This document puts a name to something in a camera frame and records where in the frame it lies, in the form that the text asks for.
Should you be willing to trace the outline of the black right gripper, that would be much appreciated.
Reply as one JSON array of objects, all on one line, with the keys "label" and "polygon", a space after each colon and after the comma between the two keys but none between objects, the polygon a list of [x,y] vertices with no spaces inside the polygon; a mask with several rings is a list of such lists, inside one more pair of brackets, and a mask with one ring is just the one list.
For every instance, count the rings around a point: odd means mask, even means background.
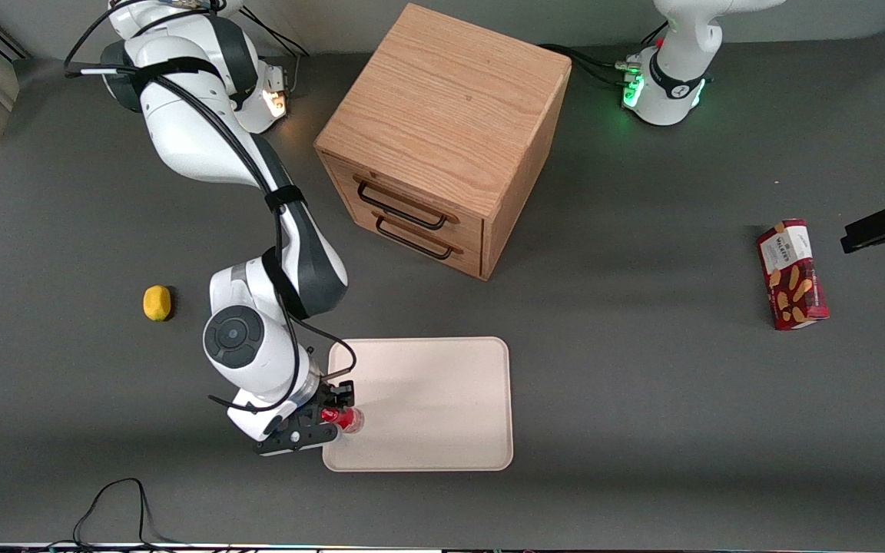
[{"label": "black right gripper", "polygon": [[288,417],[274,418],[274,431],[256,443],[256,454],[275,456],[326,447],[340,437],[340,427],[324,422],[322,410],[344,412],[354,406],[354,381],[320,382],[320,388],[308,402]]}]

